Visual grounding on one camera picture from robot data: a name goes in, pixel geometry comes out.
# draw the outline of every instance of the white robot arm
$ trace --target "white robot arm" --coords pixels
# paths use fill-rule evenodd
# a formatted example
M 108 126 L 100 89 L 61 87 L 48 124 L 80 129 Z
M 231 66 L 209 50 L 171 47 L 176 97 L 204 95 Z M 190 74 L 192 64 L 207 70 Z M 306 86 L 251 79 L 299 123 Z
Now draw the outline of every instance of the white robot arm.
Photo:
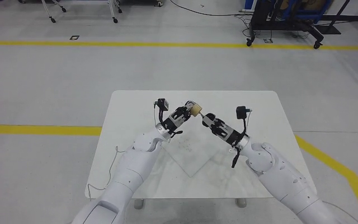
M 115 175 L 103 195 L 91 201 L 76 215 L 72 224 L 122 224 L 124 212 L 134 192 L 147 179 L 162 148 L 190 116 L 197 116 L 201 107 L 192 101 L 177 108 L 165 121 L 163 111 L 168 110 L 165 99 L 158 99 L 159 121 L 148 133 L 139 135 L 119 160 Z
M 235 167 L 239 155 L 247 157 L 246 164 L 257 175 L 262 185 L 304 224 L 343 223 L 318 198 L 306 178 L 272 145 L 251 142 L 251 138 L 246 135 L 246 112 L 244 111 L 244 116 L 242 114 L 240 115 L 237 109 L 238 119 L 244 121 L 243 133 L 237 132 L 214 114 L 201 115 L 204 126 L 236 148 L 238 154 L 233 160 L 232 168 Z

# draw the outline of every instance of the tabletop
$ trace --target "tabletop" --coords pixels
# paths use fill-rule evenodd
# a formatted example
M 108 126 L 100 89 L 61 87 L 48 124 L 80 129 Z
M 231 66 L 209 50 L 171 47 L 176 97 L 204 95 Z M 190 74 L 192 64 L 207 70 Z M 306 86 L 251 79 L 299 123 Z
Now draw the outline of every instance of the tabletop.
M 138 134 L 150 131 L 158 122 L 158 98 L 169 102 L 165 119 L 177 107 L 192 100 L 202 113 L 213 113 L 241 132 L 243 122 L 236 119 L 237 106 L 252 109 L 247 134 L 254 142 L 268 142 L 287 158 L 316 191 L 302 153 L 294 137 L 277 94 L 273 91 L 115 91 L 103 124 L 87 184 L 103 188 L 116 154 L 126 150 Z M 241 156 L 234 169 L 236 152 L 202 125 L 200 116 L 190 118 L 169 143 L 164 143 L 147 180 L 133 198 L 269 198 L 272 195 L 260 183 Z M 116 157 L 111 172 L 121 157 Z M 90 187 L 91 197 L 103 191 Z

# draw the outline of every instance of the white cable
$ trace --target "white cable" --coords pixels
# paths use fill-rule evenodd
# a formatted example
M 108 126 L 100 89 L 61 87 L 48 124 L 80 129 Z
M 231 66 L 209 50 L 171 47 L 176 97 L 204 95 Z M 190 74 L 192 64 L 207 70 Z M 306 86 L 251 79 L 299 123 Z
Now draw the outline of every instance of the white cable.
M 248 130 L 248 122 L 250 121 L 251 112 L 252 112 L 252 111 L 250 111 L 250 113 L 248 113 L 248 116 L 247 116 L 246 132 L 247 132 L 247 130 Z
M 111 164 L 111 166 L 110 166 L 110 169 L 109 169 L 110 178 L 109 178 L 109 180 L 108 180 L 108 182 L 107 182 L 107 184 L 106 184 L 106 186 L 105 186 L 104 188 L 97 188 L 97 187 L 93 186 L 92 184 L 87 184 L 89 201 L 91 201 L 92 199 L 95 199 L 95 198 L 92 198 L 92 197 L 91 197 L 90 186 L 93 187 L 93 188 L 96 189 L 96 190 L 106 190 L 106 188 L 108 187 L 108 185 L 109 185 L 109 183 L 110 183 L 110 181 L 111 181 L 111 179 L 112 179 L 112 173 L 111 173 L 112 166 L 113 166 L 113 164 L 114 164 L 114 161 L 115 161 L 116 158 L 117 158 L 117 154 L 120 153 L 120 152 L 121 152 L 121 151 L 118 150 L 118 146 L 116 146 L 116 155 L 114 156 L 113 162 L 112 162 L 112 164 Z
M 332 203 L 330 203 L 330 202 L 325 202 L 325 201 L 322 201 L 322 202 L 323 202 L 323 203 L 326 203 L 326 204 L 330 204 L 330 205 L 332 205 L 332 206 L 338 208 L 339 210 L 341 210 L 342 212 L 346 213 L 346 214 L 349 215 L 351 218 L 353 218 L 354 221 L 358 222 L 358 220 L 357 220 L 355 217 L 353 217 L 351 214 L 349 214 L 348 212 L 346 212 L 343 208 L 340 208 L 339 206 L 337 206 L 337 205 L 335 205 L 335 204 L 332 204 Z

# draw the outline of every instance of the yellow object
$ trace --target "yellow object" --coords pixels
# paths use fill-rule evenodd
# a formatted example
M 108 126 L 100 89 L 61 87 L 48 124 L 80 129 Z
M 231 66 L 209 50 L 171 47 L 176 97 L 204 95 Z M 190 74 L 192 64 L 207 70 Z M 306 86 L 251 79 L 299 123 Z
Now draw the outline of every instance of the yellow object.
M 296 140 L 298 143 L 298 146 L 311 154 L 313 157 L 315 157 L 317 160 L 320 160 L 330 168 L 336 170 L 339 174 L 344 176 L 349 185 L 351 186 L 354 194 L 356 195 L 356 198 L 358 199 L 358 176 L 349 168 L 345 167 L 343 164 L 340 164 L 333 158 L 331 158 L 329 155 L 325 154 L 318 148 L 312 146 L 310 143 L 306 142 L 299 136 L 296 136 Z
M 87 46 L 87 47 L 160 47 L 160 48 L 246 48 L 252 49 L 286 49 L 314 50 L 311 45 L 293 44 L 253 44 L 248 47 L 237 43 L 167 43 L 167 42 L 81 42 L 81 41 L 0 41 L 0 45 L 13 46 Z M 358 50 L 358 46 L 326 46 L 319 50 Z
M 197 116 L 200 112 L 201 112 L 201 106 L 199 106 L 198 104 L 195 104 L 192 108 L 191 108 L 191 110 L 190 110 L 190 113 L 191 113 L 191 115 L 193 115 L 193 116 Z
M 99 136 L 102 127 L 0 125 L 0 134 L 54 134 L 61 136 Z

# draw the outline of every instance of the gray floor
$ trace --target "gray floor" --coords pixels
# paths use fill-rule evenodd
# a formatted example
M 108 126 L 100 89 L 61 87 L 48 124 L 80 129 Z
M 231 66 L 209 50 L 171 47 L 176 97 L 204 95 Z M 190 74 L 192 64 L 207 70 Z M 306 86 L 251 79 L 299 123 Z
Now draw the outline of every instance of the gray floor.
M 180 0 L 207 13 L 236 13 L 238 1 Z M 162 8 L 123 6 L 111 21 L 105 3 L 0 2 L 0 40 L 245 43 L 235 17 L 196 15 L 171 2 Z M 337 25 L 326 45 L 358 45 L 358 24 Z M 261 32 L 257 43 L 270 32 Z M 313 44 L 273 32 L 275 44 Z M 357 51 L 0 46 L 0 124 L 101 126 L 115 90 L 273 90 L 292 129 L 358 172 Z M 0 135 L 0 222 L 65 224 L 88 202 L 84 186 L 98 137 Z M 346 179 L 303 156 L 319 196 L 356 216 Z M 332 209 L 348 223 L 355 223 Z M 126 223 L 300 223 L 274 199 L 148 200 L 127 210 Z

